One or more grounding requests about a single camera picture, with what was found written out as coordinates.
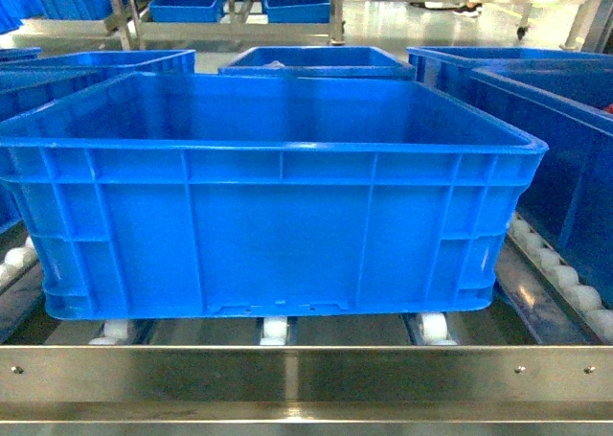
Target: roller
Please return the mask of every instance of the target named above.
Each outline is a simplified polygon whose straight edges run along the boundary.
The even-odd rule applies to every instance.
[[[121,340],[115,337],[97,337],[89,341],[90,345],[118,345],[119,343]]]
[[[264,318],[262,337],[287,337],[287,317],[286,316],[270,316]]]
[[[458,343],[455,340],[449,340],[447,338],[446,340],[436,340],[432,343],[429,343],[428,345],[432,345],[433,347],[435,347],[435,346],[444,346],[444,345],[458,345]]]
[[[134,336],[134,322],[129,319],[109,319],[104,322],[104,336],[128,340]]]
[[[530,224],[519,218],[511,224],[511,235],[518,241],[522,241],[523,237],[530,233]]]
[[[34,260],[36,260],[36,252],[31,247],[14,247],[7,252],[4,263],[21,270]]]
[[[536,257],[536,253],[545,246],[545,241],[540,238],[540,235],[536,233],[529,233],[524,237],[523,245],[526,248],[526,252],[531,257]]]
[[[420,334],[423,342],[432,342],[447,339],[447,321],[442,313],[420,313],[417,315]]]
[[[12,265],[0,264],[0,287],[10,283],[19,270]]]
[[[568,265],[557,265],[552,269],[552,283],[560,290],[579,285],[577,271]]]
[[[590,286],[573,286],[564,289],[568,303],[576,310],[587,313],[590,310],[602,308],[601,295]]]
[[[556,266],[559,266],[559,254],[546,247],[538,249],[534,260],[546,273],[552,273]]]
[[[260,340],[263,347],[280,347],[285,345],[285,338],[282,337],[263,337]]]
[[[602,339],[613,343],[613,311],[591,310],[585,315],[587,323]]]

